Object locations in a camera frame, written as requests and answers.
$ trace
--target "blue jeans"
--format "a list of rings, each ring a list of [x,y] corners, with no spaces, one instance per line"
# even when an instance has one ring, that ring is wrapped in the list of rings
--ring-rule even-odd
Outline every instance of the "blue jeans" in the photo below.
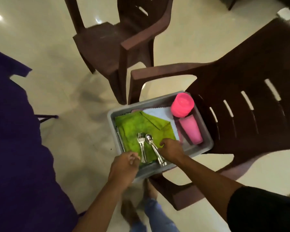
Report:
[[[161,205],[155,199],[147,199],[145,202],[145,214],[149,218],[152,232],[179,232],[176,225],[163,212]],[[146,226],[142,222],[135,223],[130,232],[146,232]]]

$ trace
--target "hand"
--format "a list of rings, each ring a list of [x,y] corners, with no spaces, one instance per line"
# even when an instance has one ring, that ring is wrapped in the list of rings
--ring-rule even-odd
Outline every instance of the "hand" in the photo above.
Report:
[[[173,164],[178,165],[181,157],[185,156],[182,145],[177,140],[165,138],[160,142],[160,146],[163,147],[158,149],[159,154]]]
[[[136,152],[125,152],[116,156],[108,175],[108,181],[121,187],[124,191],[134,180],[140,165],[140,157]]]

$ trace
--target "stack of pink cups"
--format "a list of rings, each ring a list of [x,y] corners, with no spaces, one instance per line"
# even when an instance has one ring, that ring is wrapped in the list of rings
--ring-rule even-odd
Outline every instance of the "stack of pink cups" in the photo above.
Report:
[[[194,108],[193,98],[187,93],[179,93],[171,105],[171,112],[180,118],[179,122],[191,142],[196,145],[203,142],[198,124],[193,115],[186,117]]]

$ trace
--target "white napkin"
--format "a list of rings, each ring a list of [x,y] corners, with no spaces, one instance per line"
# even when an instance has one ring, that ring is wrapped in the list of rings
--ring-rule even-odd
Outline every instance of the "white napkin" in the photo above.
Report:
[[[160,119],[170,121],[176,140],[179,140],[178,131],[171,113],[170,107],[148,108],[143,110],[144,113],[158,117]]]

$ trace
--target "tiled floor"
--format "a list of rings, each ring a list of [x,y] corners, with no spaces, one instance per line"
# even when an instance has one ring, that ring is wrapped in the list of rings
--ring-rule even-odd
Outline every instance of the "tiled floor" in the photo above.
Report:
[[[85,26],[119,21],[116,0],[78,3]],[[249,0],[240,1],[229,12],[219,0],[174,0],[171,24],[155,40],[155,65],[216,60],[273,19],[282,7],[276,0]],[[108,81],[98,72],[90,74],[79,55],[64,0],[0,0],[0,15],[0,51],[33,69],[27,78],[14,76],[13,80],[27,91],[36,113],[60,116],[41,125],[43,143],[54,155],[58,183],[82,212],[106,182],[116,155],[106,114],[120,105]],[[186,75],[149,82],[141,99],[185,90],[194,80]],[[232,155],[209,154],[196,160],[219,169]],[[179,169],[165,176],[177,184],[189,182]],[[259,159],[239,181],[289,193],[290,151]],[[137,202],[139,195],[135,190],[131,197]],[[181,231],[229,231],[205,199],[179,212],[161,195],[158,201]],[[118,208],[109,231],[128,231]]]

